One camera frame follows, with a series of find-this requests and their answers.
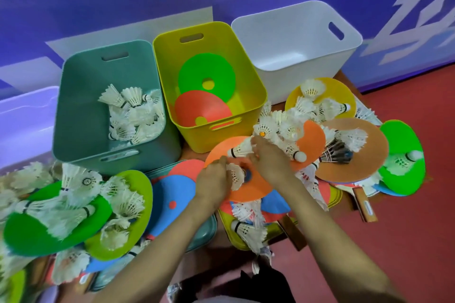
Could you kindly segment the lilac plastic storage bin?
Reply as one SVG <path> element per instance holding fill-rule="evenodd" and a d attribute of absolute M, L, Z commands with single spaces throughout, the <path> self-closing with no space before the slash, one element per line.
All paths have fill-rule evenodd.
<path fill-rule="evenodd" d="M 0 175 L 53 158 L 58 95 L 52 86 L 0 101 Z"/>

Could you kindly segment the lime green disc cone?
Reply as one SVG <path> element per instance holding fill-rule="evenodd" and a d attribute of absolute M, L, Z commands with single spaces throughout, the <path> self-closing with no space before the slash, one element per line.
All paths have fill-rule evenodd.
<path fill-rule="evenodd" d="M 9 280 L 9 293 L 6 303 L 21 303 L 27 282 L 27 272 L 25 269 L 12 275 Z"/>
<path fill-rule="evenodd" d="M 110 203 L 113 213 L 84 246 L 92 258 L 110 261 L 126 255 L 143 236 L 152 211 L 152 185 L 144 173 L 127 170 L 112 176 L 101 195 Z"/>

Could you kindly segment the yellow disc cone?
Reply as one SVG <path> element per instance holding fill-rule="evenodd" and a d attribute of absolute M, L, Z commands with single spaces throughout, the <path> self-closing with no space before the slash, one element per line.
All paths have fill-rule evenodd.
<path fill-rule="evenodd" d="M 357 109 L 356 99 L 354 94 L 344 83 L 329 77 L 317 78 L 317 80 L 325 85 L 326 90 L 314 100 L 315 105 L 319 104 L 322 100 L 329 98 L 338 103 L 344 103 L 350 106 L 348 111 L 336 116 L 336 118 L 355 117 Z M 287 97 L 285 103 L 286 111 L 295 106 L 298 97 L 304 97 L 304 93 L 302 93 L 300 86 L 297 86 Z"/>

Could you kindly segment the red disc cone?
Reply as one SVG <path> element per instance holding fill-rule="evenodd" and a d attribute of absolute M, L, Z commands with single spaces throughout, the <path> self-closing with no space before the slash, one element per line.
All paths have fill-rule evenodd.
<path fill-rule="evenodd" d="M 224 201 L 220 207 L 219 207 L 219 210 L 226 213 L 226 214 L 229 214 L 231 216 L 233 216 L 233 213 L 232 213 L 232 205 L 233 205 L 233 202 L 231 201 Z M 278 221 L 279 219 L 281 219 L 283 216 L 285 216 L 286 214 L 271 214 L 271 213 L 268 213 L 268 212 L 265 212 L 265 211 L 262 211 L 262 214 L 265 218 L 265 222 L 266 223 L 273 223 L 273 222 L 276 222 Z"/>
<path fill-rule="evenodd" d="M 190 90 L 179 95 L 172 107 L 172 117 L 185 128 L 201 126 L 232 116 L 229 106 L 213 93 Z"/>
<path fill-rule="evenodd" d="M 198 159 L 183 160 L 178 162 L 168 173 L 171 175 L 185 176 L 196 182 L 201 170 L 204 168 L 204 161 Z"/>

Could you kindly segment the person's black clothing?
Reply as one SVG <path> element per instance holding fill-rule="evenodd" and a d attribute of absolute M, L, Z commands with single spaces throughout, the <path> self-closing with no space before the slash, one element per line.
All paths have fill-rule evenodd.
<path fill-rule="evenodd" d="M 181 286 L 173 303 L 296 303 L 286 277 L 276 269 L 264 267 L 249 276 L 240 276 L 201 293 L 195 287 Z"/>

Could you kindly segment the white feather shuttlecock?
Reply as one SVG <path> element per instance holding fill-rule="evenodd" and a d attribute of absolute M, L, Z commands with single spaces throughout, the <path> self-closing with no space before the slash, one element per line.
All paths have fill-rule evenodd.
<path fill-rule="evenodd" d="M 246 172 L 235 163 L 228 163 L 226 169 L 231 176 L 231 191 L 238 191 L 245 182 Z"/>
<path fill-rule="evenodd" d="M 249 136 L 242 140 L 239 145 L 232 147 L 229 151 L 227 151 L 227 157 L 242 158 L 247 157 L 251 153 L 254 153 L 253 145 L 251 143 L 252 138 L 252 136 Z"/>

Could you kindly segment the pile of white shuttlecocks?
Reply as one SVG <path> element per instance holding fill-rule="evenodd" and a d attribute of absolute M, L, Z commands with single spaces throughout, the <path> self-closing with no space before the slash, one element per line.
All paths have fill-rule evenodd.
<path fill-rule="evenodd" d="M 129 87 L 119 91 L 110 84 L 98 101 L 109 108 L 107 137 L 110 150 L 154 140 L 165 130 L 167 121 L 160 88 Z"/>
<path fill-rule="evenodd" d="M 326 98 L 319 104 L 315 105 L 314 100 L 321 95 L 325 90 L 325 85 L 317 83 L 316 80 L 305 81 L 301 88 L 309 88 L 302 90 L 304 97 L 298 97 L 294 107 L 287 111 L 271 111 L 271 103 L 267 101 L 261 111 L 258 124 L 254 125 L 253 135 L 261 136 L 276 144 L 284 153 L 292 160 L 298 161 L 300 157 L 304 157 L 304 152 L 297 151 L 297 140 L 304 136 L 303 124 L 311 120 L 316 122 L 320 127 L 323 122 L 333 120 L 350 109 L 350 106 L 344 103 L 338 103 L 332 99 Z M 321 195 L 319 184 L 323 180 L 316 178 L 316 170 L 320 164 L 319 159 L 309 166 L 296 172 L 296 176 L 304 183 L 305 188 L 310 192 L 310 195 L 316 200 L 319 206 L 325 211 L 328 211 L 328 205 Z M 362 187 L 367 195 L 367 191 L 373 189 L 374 184 L 380 182 L 378 170 L 369 178 L 354 182 L 354 183 L 332 183 L 329 185 L 349 192 L 354 196 L 352 188 L 355 186 Z M 232 228 L 237 233 L 248 248 L 254 253 L 259 254 L 259 246 L 262 246 L 267 237 L 267 228 L 265 218 L 261 211 L 261 199 L 246 203 L 233 203 L 233 216 L 238 220 L 237 224 L 249 224 L 249 229 L 257 229 L 259 231 L 244 231 L 238 229 L 237 224 L 233 224 Z"/>
<path fill-rule="evenodd" d="M 90 202 L 102 196 L 101 191 L 110 178 L 70 163 L 63 163 L 59 171 L 56 165 L 48 167 L 41 162 L 32 162 L 0 176 L 0 291 L 6 290 L 12 275 L 34 259 L 44 257 L 19 256 L 9 250 L 3 239 L 9 214 L 31 216 L 46 227 L 49 235 L 64 240 L 94 214 Z M 86 269 L 91 256 L 84 243 L 54 254 L 51 272 L 54 284 L 70 282 Z"/>

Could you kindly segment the person's right hand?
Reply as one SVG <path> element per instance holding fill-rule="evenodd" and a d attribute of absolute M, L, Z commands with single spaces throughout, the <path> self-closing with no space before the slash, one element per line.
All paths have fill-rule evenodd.
<path fill-rule="evenodd" d="M 272 169 L 258 172 L 276 191 L 286 195 L 296 177 L 285 153 L 272 143 Z"/>

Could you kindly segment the black feather shuttlecock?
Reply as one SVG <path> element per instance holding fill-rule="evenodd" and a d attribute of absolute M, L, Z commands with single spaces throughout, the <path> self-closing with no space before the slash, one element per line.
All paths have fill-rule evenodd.
<path fill-rule="evenodd" d="M 319 157 L 320 162 L 348 164 L 351 162 L 354 153 L 347 148 L 344 142 L 334 139 L 327 145 L 325 151 Z"/>

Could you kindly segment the yellow plastic storage bin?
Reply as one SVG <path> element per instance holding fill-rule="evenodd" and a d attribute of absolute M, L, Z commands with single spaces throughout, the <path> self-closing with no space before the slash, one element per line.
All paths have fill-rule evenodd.
<path fill-rule="evenodd" d="M 169 31 L 158 35 L 153 43 L 162 91 L 170 120 L 176 125 L 188 146 L 197 153 L 211 151 L 223 140 L 251 135 L 253 125 L 267 101 L 267 91 L 232 28 L 223 22 Z M 172 117 L 172 107 L 179 95 L 178 75 L 182 65 L 200 53 L 224 57 L 236 74 L 236 88 L 226 103 L 232 116 L 192 128 L 181 127 Z"/>

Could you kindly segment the person's right forearm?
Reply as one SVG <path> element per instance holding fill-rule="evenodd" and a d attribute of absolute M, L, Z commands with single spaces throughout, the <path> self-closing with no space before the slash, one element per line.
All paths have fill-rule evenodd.
<path fill-rule="evenodd" d="M 405 303 L 385 272 L 291 176 L 274 183 L 338 303 Z"/>

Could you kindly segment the white plastic storage bin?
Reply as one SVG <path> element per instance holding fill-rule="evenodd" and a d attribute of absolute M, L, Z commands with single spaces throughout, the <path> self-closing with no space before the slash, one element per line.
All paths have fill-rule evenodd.
<path fill-rule="evenodd" d="M 231 27 L 272 104 L 286 101 L 306 79 L 333 78 L 363 43 L 359 31 L 319 0 L 241 16 Z"/>

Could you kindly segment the person's left forearm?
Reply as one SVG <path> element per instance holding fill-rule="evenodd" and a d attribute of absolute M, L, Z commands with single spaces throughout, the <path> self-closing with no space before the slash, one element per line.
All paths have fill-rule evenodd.
<path fill-rule="evenodd" d="M 92 303 L 160 303 L 195 233 L 223 200 L 195 196 Z"/>

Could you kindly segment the teal plastic storage bin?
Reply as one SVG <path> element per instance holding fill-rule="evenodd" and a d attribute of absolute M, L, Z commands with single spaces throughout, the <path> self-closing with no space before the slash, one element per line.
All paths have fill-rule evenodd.
<path fill-rule="evenodd" d="M 98 101 L 111 83 L 119 92 L 129 87 L 145 92 L 161 89 L 152 44 L 145 40 L 118 43 L 65 60 L 54 126 L 55 159 L 109 176 L 131 169 L 148 172 L 176 162 L 181 139 L 167 107 L 160 135 L 114 150 L 120 142 L 108 139 L 108 105 Z"/>

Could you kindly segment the tan orange disc cone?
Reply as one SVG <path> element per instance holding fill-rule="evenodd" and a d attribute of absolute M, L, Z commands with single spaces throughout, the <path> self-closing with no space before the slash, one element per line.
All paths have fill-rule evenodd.
<path fill-rule="evenodd" d="M 354 153 L 348 164 L 320 162 L 316 177 L 332 183 L 354 183 L 372 176 L 389 155 L 389 143 L 380 129 L 359 118 L 335 118 L 321 124 L 326 147 L 341 140 Z"/>

